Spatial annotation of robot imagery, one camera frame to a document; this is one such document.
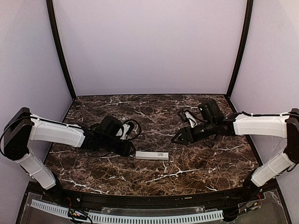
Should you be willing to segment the white remote control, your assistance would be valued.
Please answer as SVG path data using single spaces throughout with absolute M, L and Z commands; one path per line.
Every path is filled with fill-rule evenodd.
M 169 153 L 136 151 L 135 157 L 141 160 L 168 160 Z

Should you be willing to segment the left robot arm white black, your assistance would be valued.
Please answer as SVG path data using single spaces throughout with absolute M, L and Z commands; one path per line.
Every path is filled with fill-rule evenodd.
M 136 121 L 121 122 L 106 116 L 100 123 L 83 127 L 39 117 L 29 108 L 21 108 L 9 121 L 0 137 L 1 154 L 19 164 L 43 189 L 58 187 L 52 171 L 38 159 L 28 146 L 29 141 L 45 141 L 88 150 L 105 149 L 123 157 L 135 152 L 132 139 Z

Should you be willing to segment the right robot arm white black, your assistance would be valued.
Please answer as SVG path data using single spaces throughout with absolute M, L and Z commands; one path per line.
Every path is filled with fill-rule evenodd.
M 276 136 L 287 140 L 286 147 L 268 162 L 253 171 L 244 181 L 245 189 L 261 188 L 270 179 L 299 163 L 299 110 L 280 114 L 249 114 L 246 112 L 231 113 L 224 116 L 217 102 L 213 99 L 199 104 L 202 119 L 194 116 L 189 110 L 180 110 L 178 116 L 189 126 L 181 128 L 172 137 L 175 144 L 188 145 L 209 136 L 243 136 L 263 135 Z

